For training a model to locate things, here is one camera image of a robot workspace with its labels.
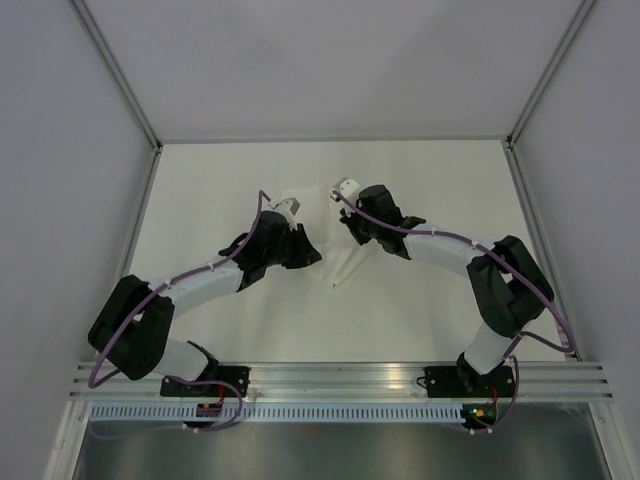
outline gray wall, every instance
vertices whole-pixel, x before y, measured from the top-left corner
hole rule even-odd
[[[640,3],[601,2],[519,142],[588,357],[640,454]]]
[[[150,148],[62,0],[0,16],[0,472],[40,478]]]
[[[506,135],[579,0],[88,0],[169,140]]]

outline purple cable loop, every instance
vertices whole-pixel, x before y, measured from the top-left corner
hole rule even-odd
[[[547,340],[546,338],[541,337],[540,335],[524,331],[524,332],[520,332],[520,335],[516,336],[516,338],[513,340],[513,342],[511,343],[511,345],[509,346],[509,348],[505,352],[504,358],[508,357],[511,354],[511,352],[513,352],[513,350],[518,345],[518,343],[520,343],[520,341],[522,340],[523,337],[530,337],[530,338],[533,338],[534,340],[538,340],[540,343],[542,343],[542,344],[544,344],[544,345],[546,345],[546,346],[548,346],[548,347],[550,347],[550,348],[552,348],[554,350],[557,350],[558,352],[562,352],[562,353],[573,353],[574,352],[574,350],[576,348],[575,337],[573,336],[573,332],[571,331],[571,328],[569,327],[568,322],[565,320],[565,318],[562,316],[562,314],[558,311],[556,306],[552,302],[550,302],[549,299],[547,297],[545,297],[545,295],[533,283],[531,283],[526,277],[524,277],[522,274],[520,274],[520,272],[515,270],[511,265],[509,265],[499,255],[497,255],[496,253],[494,253],[493,251],[491,251],[490,249],[488,249],[484,245],[481,245],[480,243],[475,242],[475,241],[471,240],[470,238],[467,238],[467,237],[465,237],[463,235],[459,235],[459,234],[453,233],[453,232],[446,232],[446,231],[443,231],[443,230],[436,230],[435,228],[433,228],[431,230],[408,230],[406,228],[396,227],[395,225],[389,225],[388,223],[385,223],[382,220],[378,220],[377,218],[372,217],[371,215],[369,215],[369,214],[363,212],[362,210],[360,210],[353,203],[351,203],[349,200],[347,200],[347,198],[345,198],[344,195],[342,195],[338,190],[334,190],[333,193],[335,194],[336,197],[338,197],[338,199],[340,201],[342,201],[347,207],[349,207],[355,213],[360,215],[362,218],[364,218],[366,220],[369,220],[372,223],[375,223],[376,225],[378,225],[380,227],[386,228],[386,229],[394,231],[394,232],[403,233],[403,234],[406,234],[406,235],[431,235],[431,236],[452,238],[452,239],[457,240],[457,241],[459,241],[461,243],[464,243],[465,245],[472,246],[473,248],[475,248],[475,249],[481,251],[482,253],[484,253],[485,255],[488,255],[489,257],[491,257],[492,260],[494,260],[501,267],[503,267],[507,272],[509,272],[513,276],[513,278],[517,279],[525,287],[527,287],[529,290],[531,290],[531,292],[538,298],[538,300],[540,300],[540,302],[551,312],[551,315],[553,315],[553,318],[556,320],[556,322],[558,322],[558,325],[560,325],[560,328],[562,329],[562,331],[564,332],[565,336],[567,337],[567,342],[568,342],[569,345],[566,346],[566,347],[562,346],[562,345],[556,345],[555,343],[552,343],[551,341]]]
[[[177,282],[179,282],[181,280],[184,280],[185,278],[191,277],[193,275],[197,275],[198,273],[202,273],[202,272],[205,272],[205,271],[208,271],[208,270],[214,270],[216,268],[221,267],[222,265],[224,265],[224,264],[230,262],[231,260],[233,260],[242,251],[244,246],[251,239],[251,237],[255,233],[256,229],[258,228],[258,223],[260,221],[260,213],[262,212],[262,201],[263,201],[263,199],[266,199],[267,202],[271,201],[271,198],[269,198],[269,196],[265,192],[260,190],[260,192],[258,194],[258,209],[257,209],[256,216],[255,216],[255,218],[253,220],[253,224],[251,225],[251,229],[249,230],[249,233],[247,233],[247,236],[243,239],[242,242],[240,242],[238,244],[236,249],[233,252],[231,252],[231,254],[229,254],[227,257],[224,257],[223,259],[221,259],[221,260],[219,260],[219,261],[217,261],[215,263],[210,263],[210,264],[207,264],[207,265],[202,266],[202,267],[194,268],[192,270],[186,271],[184,273],[176,275],[175,277],[167,280],[165,283],[163,283],[162,285],[157,287],[155,290],[153,290],[149,295],[147,295],[144,298],[144,300],[142,300],[133,310],[131,310],[131,312],[127,315],[127,317],[124,319],[122,324],[120,324],[120,326],[116,329],[116,331],[113,334],[113,336],[109,339],[109,341],[107,342],[107,345],[102,349],[102,352],[100,352],[100,355],[98,355],[98,359],[96,360],[96,363],[93,366],[93,368],[91,369],[91,373],[89,374],[89,381],[88,381],[89,388],[92,388],[92,389],[93,388],[97,388],[100,385],[103,385],[105,382],[111,380],[118,373],[120,373],[119,369],[115,369],[115,370],[112,370],[111,372],[107,373],[104,377],[97,378],[98,372],[102,368],[102,365],[104,364],[105,360],[107,359],[107,356],[109,355],[109,353],[113,349],[114,345],[116,344],[118,339],[122,336],[122,333],[131,324],[131,322],[133,321],[134,317],[136,315],[138,315],[140,312],[142,312],[144,310],[144,308],[156,296],[158,296],[164,290],[170,288],[170,286],[175,285]],[[216,430],[221,430],[223,428],[227,428],[228,426],[230,426],[240,416],[240,413],[242,412],[242,407],[243,407],[243,403],[244,402],[242,400],[242,395],[240,394],[240,392],[233,385],[231,385],[231,384],[229,384],[227,382],[222,382],[222,381],[218,381],[218,380],[190,381],[190,380],[185,380],[185,379],[180,378],[180,377],[173,377],[172,376],[171,378],[173,380],[175,380],[176,382],[181,383],[183,385],[192,385],[192,386],[193,385],[221,385],[221,386],[231,390],[233,392],[233,394],[238,398],[238,408],[236,409],[235,413],[233,414],[233,416],[229,420],[223,422],[220,425],[213,425],[211,427],[205,427],[205,428],[201,428],[199,430],[216,431]],[[164,427],[157,427],[157,428],[153,428],[153,429],[149,429],[149,430],[144,430],[144,432],[146,432],[146,431],[160,431],[160,430],[173,430],[173,429],[176,429],[176,428],[182,428],[182,427],[164,426]],[[94,435],[96,438],[99,438],[99,439],[102,439],[102,440],[116,440],[118,438],[124,438],[124,437],[128,436],[128,435],[119,435],[119,436],[115,436],[115,437],[107,437],[107,436],[104,436],[104,435],[96,434],[91,428],[89,429],[89,432],[92,435]]]

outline purple cable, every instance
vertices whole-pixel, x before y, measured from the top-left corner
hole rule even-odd
[[[93,426],[91,424],[91,422],[89,422],[87,424],[87,429],[89,430],[89,433],[91,434],[91,436],[97,438],[98,440],[121,440],[123,438],[128,438],[134,435],[139,435],[141,433],[152,433],[152,432],[162,432],[165,430],[191,430],[193,431],[204,431],[204,432],[215,432],[218,430],[222,430],[224,428],[228,428],[231,426],[231,424],[233,422],[235,422],[237,420],[237,418],[240,416],[240,414],[242,413],[242,408],[244,406],[244,401],[242,400],[242,395],[240,394],[240,392],[238,391],[238,389],[236,387],[234,387],[233,385],[231,385],[230,383],[227,382],[221,382],[218,380],[201,380],[201,381],[190,381],[190,380],[184,380],[182,378],[179,377],[169,377],[172,380],[175,380],[177,382],[180,382],[184,385],[189,385],[189,386],[197,386],[197,385],[222,385],[225,388],[228,388],[229,390],[231,390],[233,392],[233,394],[236,396],[236,398],[238,399],[238,408],[236,408],[236,411],[233,413],[233,416],[229,419],[226,420],[224,422],[222,422],[220,425],[211,425],[210,427],[202,427],[202,428],[190,428],[190,427],[184,427],[182,425],[159,425],[157,427],[151,427],[151,428],[146,428],[146,429],[142,429],[142,430],[135,430],[133,432],[128,432],[122,435],[103,435],[101,433],[96,433],[96,431],[93,429]]]
[[[254,220],[253,220],[253,224],[251,225],[251,229],[249,230],[249,233],[244,238],[244,240],[236,247],[236,249],[233,252],[231,252],[231,254],[229,256],[223,258],[222,260],[219,260],[218,262],[214,263],[211,266],[204,265],[202,267],[197,267],[197,268],[194,268],[193,270],[189,270],[187,272],[181,273],[180,275],[176,275],[175,277],[173,277],[170,280],[170,283],[173,284],[173,283],[179,282],[180,280],[184,280],[187,277],[191,277],[192,275],[196,275],[198,273],[202,273],[202,272],[205,272],[207,270],[213,270],[213,269],[221,267],[225,263],[230,262],[231,260],[233,260],[235,258],[235,256],[238,255],[240,253],[240,251],[244,248],[244,246],[247,244],[249,239],[251,239],[251,237],[253,236],[253,234],[256,231],[256,228],[258,227],[258,222],[260,221],[260,212],[262,211],[262,199],[263,198],[265,198],[267,200],[267,202],[271,201],[269,196],[266,193],[264,193],[262,190],[260,190],[260,192],[258,194],[258,213],[256,213],[256,218],[254,218]],[[122,336],[122,333],[127,329],[129,324],[133,321],[133,317],[138,315],[149,304],[149,302],[151,302],[151,300],[153,300],[158,294],[160,294],[162,291],[164,291],[167,288],[167,286],[168,285],[166,283],[163,283],[162,285],[160,285],[153,292],[151,292],[149,295],[147,295],[145,297],[145,299],[142,300],[133,310],[131,310],[129,315],[127,315],[127,317],[124,319],[122,324],[118,327],[118,329],[115,331],[113,336],[109,339],[109,341],[107,342],[107,345],[102,349],[102,352],[100,352],[100,355],[98,355],[98,359],[96,360],[96,364],[93,366],[93,368],[91,369],[91,373],[89,374],[89,388],[97,388],[100,385],[102,385],[103,383],[105,383],[108,380],[110,380],[111,378],[113,378],[118,373],[120,373],[119,369],[115,369],[115,370],[109,372],[108,374],[106,374],[104,377],[102,377],[100,379],[96,379],[96,377],[98,376],[98,372],[100,371],[100,368],[102,368],[102,364],[107,359],[107,356],[109,355],[109,353],[111,353],[111,350],[113,349],[113,346],[116,344],[118,339]],[[178,377],[175,377],[175,380],[180,382],[180,383],[183,383],[185,385],[188,385],[188,383],[186,383],[186,382],[188,382],[187,380],[183,380],[183,379],[178,378]]]
[[[558,325],[560,325],[560,328],[562,328],[562,331],[564,332],[565,336],[567,337],[567,342],[569,343],[569,345],[566,346],[566,347],[562,346],[562,345],[556,345],[556,344],[550,342],[549,340],[547,340],[545,338],[542,338],[539,335],[536,335],[535,333],[520,332],[520,334],[513,340],[513,342],[511,343],[511,345],[509,346],[509,348],[505,352],[505,354],[504,354],[505,358],[507,356],[509,356],[511,354],[511,352],[513,352],[513,349],[518,345],[518,343],[520,343],[520,340],[522,340],[523,336],[534,338],[535,340],[538,340],[538,341],[544,343],[546,346],[551,347],[554,350],[557,350],[557,351],[562,352],[562,353],[573,353],[573,351],[575,350],[575,348],[576,348],[576,340],[575,340],[575,337],[573,336],[573,332],[571,331],[571,328],[569,327],[569,324],[564,319],[562,314],[558,311],[556,306],[552,302],[550,302],[549,299],[547,297],[545,297],[544,294],[533,283],[531,283],[526,277],[524,277],[522,274],[520,274],[520,272],[515,270],[511,265],[509,265],[499,255],[497,255],[496,253],[492,252],[490,249],[488,249],[484,245],[480,245],[479,243],[475,243],[470,238],[467,238],[467,237],[465,237],[463,235],[459,235],[459,234],[453,233],[453,232],[446,232],[446,231],[442,231],[442,230],[433,230],[433,231],[432,230],[409,230],[409,229],[406,229],[406,228],[396,227],[395,225],[389,225],[388,223],[385,223],[382,220],[378,220],[377,218],[372,217],[371,215],[369,215],[369,214],[363,212],[362,210],[360,210],[358,207],[356,207],[354,204],[352,204],[349,200],[347,200],[344,197],[344,195],[342,195],[342,193],[340,193],[338,190],[334,190],[333,194],[336,197],[338,197],[347,207],[349,207],[355,213],[360,215],[362,218],[364,218],[366,220],[369,220],[370,222],[375,223],[376,225],[378,225],[380,227],[392,230],[394,232],[403,233],[403,234],[406,234],[406,235],[433,235],[433,236],[437,236],[437,237],[452,238],[452,239],[457,240],[457,241],[459,241],[461,243],[464,243],[466,245],[473,246],[474,248],[477,248],[478,250],[480,250],[482,253],[488,255],[489,257],[491,257],[492,260],[494,260],[501,267],[503,267],[507,272],[509,272],[513,276],[513,278],[517,279],[524,286],[526,286],[529,290],[531,290],[531,292],[538,298],[538,300],[540,300],[540,302],[542,302],[542,304],[547,309],[549,309],[549,311],[551,312],[551,315],[553,315],[553,318],[555,318],[556,322],[558,322]]]

